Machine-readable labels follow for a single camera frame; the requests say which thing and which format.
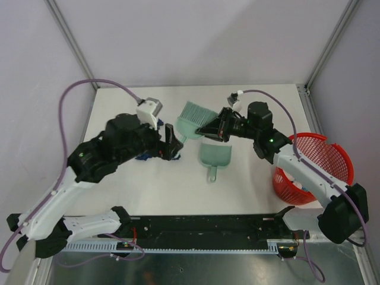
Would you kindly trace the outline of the green hand brush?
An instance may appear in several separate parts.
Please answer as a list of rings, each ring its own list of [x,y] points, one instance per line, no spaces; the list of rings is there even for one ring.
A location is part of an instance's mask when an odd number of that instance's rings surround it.
[[[187,101],[175,122],[175,129],[180,134],[179,141],[184,144],[188,139],[202,138],[202,135],[196,133],[197,129],[210,123],[217,115],[218,113],[213,110]]]

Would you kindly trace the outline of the green dustpan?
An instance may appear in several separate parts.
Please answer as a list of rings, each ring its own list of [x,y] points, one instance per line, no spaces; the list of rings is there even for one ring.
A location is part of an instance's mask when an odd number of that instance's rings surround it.
[[[208,168],[208,180],[211,183],[216,182],[217,171],[227,167],[231,158],[232,146],[201,143],[199,160],[204,167]]]

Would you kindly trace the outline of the blue paper scrap large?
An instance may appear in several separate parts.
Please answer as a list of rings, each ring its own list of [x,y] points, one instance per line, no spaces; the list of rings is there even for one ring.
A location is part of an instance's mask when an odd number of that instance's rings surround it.
[[[139,160],[139,161],[147,161],[148,159],[152,159],[153,156],[148,154],[148,153],[144,153],[144,154],[141,154],[139,156],[136,156],[135,160]],[[181,154],[178,153],[172,160],[179,160],[181,158]]]

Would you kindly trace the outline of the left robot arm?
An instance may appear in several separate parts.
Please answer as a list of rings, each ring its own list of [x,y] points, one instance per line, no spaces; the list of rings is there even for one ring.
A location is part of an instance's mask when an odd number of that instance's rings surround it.
[[[90,236],[112,234],[122,238],[130,234],[132,220],[122,206],[92,216],[68,217],[65,213],[81,194],[137,156],[173,160],[183,143],[175,137],[173,125],[164,127],[162,141],[158,130],[142,123],[137,115],[122,113],[109,120],[98,136],[81,143],[68,157],[58,184],[29,211],[7,217],[9,229],[21,235],[17,248],[22,250],[35,240],[36,257],[48,258],[67,244]]]

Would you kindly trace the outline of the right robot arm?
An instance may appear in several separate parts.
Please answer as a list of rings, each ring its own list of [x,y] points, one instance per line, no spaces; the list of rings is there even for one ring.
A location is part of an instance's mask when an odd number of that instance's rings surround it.
[[[342,243],[368,221],[365,189],[352,186],[330,175],[305,157],[296,147],[296,140],[273,127],[273,114],[264,102],[248,106],[248,115],[240,117],[229,107],[208,124],[196,130],[211,140],[228,142],[231,136],[252,140],[254,151],[301,183],[320,203],[321,208],[289,207],[275,221],[274,232],[288,238],[295,230],[319,231],[334,243]]]

